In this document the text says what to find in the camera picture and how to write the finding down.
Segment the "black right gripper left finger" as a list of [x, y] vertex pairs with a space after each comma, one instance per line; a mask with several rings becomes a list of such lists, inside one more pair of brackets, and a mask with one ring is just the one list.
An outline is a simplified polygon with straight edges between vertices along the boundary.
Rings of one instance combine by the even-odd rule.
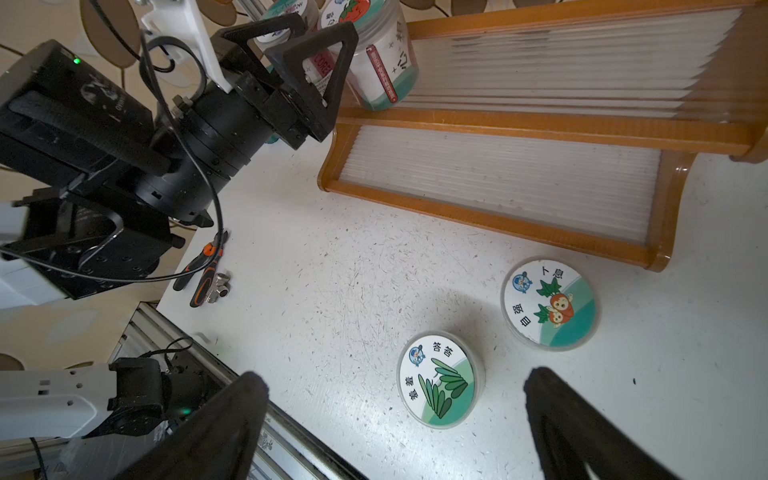
[[254, 372], [240, 375], [174, 434], [117, 479], [246, 479], [269, 404], [269, 389]]

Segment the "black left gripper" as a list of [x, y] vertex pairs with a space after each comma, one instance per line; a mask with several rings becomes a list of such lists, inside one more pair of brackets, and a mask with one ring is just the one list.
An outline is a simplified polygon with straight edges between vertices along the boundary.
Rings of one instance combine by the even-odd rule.
[[[273, 70], [261, 63], [257, 37], [288, 31], [296, 37], [266, 50]], [[342, 93], [359, 36], [349, 22], [307, 32], [302, 17], [288, 14], [219, 29], [211, 37], [226, 78], [286, 145], [323, 141], [335, 128]]]

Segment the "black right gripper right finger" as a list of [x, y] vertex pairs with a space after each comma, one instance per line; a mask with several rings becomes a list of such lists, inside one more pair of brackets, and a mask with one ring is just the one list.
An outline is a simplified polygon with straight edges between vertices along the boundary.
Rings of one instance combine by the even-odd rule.
[[546, 479], [674, 479], [554, 371], [524, 383], [532, 438]]

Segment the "tomato lid seed jar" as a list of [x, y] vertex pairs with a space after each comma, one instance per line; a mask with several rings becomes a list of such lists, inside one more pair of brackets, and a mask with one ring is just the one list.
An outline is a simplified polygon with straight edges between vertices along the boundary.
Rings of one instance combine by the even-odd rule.
[[350, 23], [358, 45], [347, 82], [363, 108], [382, 111], [414, 88], [419, 67], [401, 5], [391, 0], [327, 1], [318, 26]]

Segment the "lidded seed jar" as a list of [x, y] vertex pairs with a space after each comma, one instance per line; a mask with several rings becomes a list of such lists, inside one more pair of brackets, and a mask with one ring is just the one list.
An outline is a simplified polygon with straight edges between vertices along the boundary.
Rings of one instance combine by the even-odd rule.
[[580, 347], [600, 323], [598, 298], [587, 278], [551, 258], [531, 258], [514, 266], [502, 282], [500, 306], [513, 335], [545, 351]]

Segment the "green lid seed jar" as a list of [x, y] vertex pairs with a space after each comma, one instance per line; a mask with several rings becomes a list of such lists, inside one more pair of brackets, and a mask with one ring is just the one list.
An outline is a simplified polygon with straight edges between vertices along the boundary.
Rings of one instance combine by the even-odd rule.
[[407, 411], [432, 429], [464, 422], [482, 395], [486, 377], [480, 355], [444, 331], [412, 337], [400, 354], [396, 373]]

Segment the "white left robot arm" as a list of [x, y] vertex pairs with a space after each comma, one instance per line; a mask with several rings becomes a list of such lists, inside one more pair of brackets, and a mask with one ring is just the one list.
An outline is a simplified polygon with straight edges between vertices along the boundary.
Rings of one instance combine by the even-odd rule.
[[293, 148], [334, 128], [358, 34], [308, 32], [297, 15], [219, 31], [233, 87], [208, 74], [156, 112], [59, 42], [1, 77], [1, 162], [43, 183], [20, 239], [2, 247], [80, 298], [149, 277], [181, 245], [169, 223], [213, 223], [209, 206], [271, 136]]

